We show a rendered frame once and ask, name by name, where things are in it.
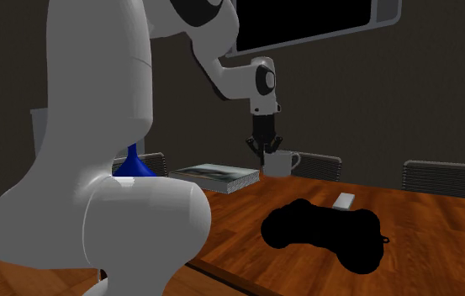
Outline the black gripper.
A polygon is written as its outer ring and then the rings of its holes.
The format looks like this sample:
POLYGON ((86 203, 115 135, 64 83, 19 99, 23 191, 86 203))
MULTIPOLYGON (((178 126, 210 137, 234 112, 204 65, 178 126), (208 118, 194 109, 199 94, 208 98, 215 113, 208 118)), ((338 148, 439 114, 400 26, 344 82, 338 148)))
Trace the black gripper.
POLYGON ((276 136, 275 116, 253 115, 252 127, 252 136, 246 139, 246 143, 253 153, 260 156, 261 147, 265 148, 267 154, 274 153, 283 141, 282 136, 276 136))

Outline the white mug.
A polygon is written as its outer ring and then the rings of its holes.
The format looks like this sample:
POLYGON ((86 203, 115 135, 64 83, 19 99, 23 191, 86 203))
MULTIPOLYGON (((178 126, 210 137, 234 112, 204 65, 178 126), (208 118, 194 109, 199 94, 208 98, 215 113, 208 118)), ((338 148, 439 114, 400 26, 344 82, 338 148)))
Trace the white mug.
POLYGON ((264 154, 263 174, 269 177, 287 177, 301 162, 301 155, 294 151, 275 151, 264 154))

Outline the thick grey book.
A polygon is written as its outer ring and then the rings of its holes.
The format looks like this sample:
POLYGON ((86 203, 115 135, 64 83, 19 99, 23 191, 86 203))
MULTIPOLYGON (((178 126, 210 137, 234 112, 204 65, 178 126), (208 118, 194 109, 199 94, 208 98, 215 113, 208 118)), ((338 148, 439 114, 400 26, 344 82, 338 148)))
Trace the thick grey book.
POLYGON ((194 182, 202 189, 229 194, 258 182, 260 171, 234 166, 201 164, 169 172, 168 176, 194 182))

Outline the grey slatted chair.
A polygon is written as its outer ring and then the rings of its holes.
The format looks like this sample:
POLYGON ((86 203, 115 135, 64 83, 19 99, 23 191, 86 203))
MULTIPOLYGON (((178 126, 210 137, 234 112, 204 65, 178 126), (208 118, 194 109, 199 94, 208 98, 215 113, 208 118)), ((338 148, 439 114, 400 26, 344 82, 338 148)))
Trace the grey slatted chair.
MULTIPOLYGON (((158 177, 166 177, 168 174, 166 167, 166 158, 161 152, 141 154, 138 158, 158 177)), ((115 173, 124 163, 125 157, 114 159, 112 173, 115 173)))
POLYGON ((299 164, 291 170, 293 176, 332 182, 340 181, 342 169, 340 157, 307 152, 299 152, 299 155, 299 164))
POLYGON ((406 161, 402 190, 465 198, 465 164, 438 161, 406 161))

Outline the small white flat box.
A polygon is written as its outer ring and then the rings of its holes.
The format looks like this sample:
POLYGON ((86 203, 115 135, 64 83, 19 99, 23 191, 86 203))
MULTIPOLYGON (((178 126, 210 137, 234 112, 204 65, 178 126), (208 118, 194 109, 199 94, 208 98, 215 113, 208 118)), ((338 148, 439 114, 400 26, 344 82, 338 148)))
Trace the small white flat box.
POLYGON ((355 195, 352 193, 340 193, 336 201, 333 203, 332 208, 349 211, 354 199, 355 195))

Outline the black game controller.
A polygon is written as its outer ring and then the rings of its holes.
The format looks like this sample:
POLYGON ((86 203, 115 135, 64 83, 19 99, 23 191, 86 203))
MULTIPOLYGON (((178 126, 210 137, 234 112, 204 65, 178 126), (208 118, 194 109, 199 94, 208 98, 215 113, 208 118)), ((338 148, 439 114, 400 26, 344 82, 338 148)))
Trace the black game controller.
POLYGON ((274 209, 262 221, 261 236, 274 249, 292 244, 324 248, 336 254, 345 269, 361 275, 379 267, 383 246, 390 242, 373 211, 320 207, 304 198, 274 209))

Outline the blue vase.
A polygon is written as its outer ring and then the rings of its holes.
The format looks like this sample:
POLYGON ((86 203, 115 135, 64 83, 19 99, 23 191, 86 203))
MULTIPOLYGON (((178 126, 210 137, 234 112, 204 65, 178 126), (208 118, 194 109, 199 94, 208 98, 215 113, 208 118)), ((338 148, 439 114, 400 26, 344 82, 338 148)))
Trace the blue vase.
POLYGON ((156 177, 156 174, 138 157, 136 143, 130 145, 121 166, 113 173, 114 177, 156 177))

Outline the wall television with grey frame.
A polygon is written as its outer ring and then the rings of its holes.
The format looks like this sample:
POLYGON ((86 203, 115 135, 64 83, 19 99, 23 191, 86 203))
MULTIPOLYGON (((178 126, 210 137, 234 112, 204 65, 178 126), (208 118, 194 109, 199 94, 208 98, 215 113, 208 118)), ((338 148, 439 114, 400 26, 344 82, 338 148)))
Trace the wall television with grey frame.
POLYGON ((403 0, 232 0, 240 30, 228 57, 396 24, 403 0))

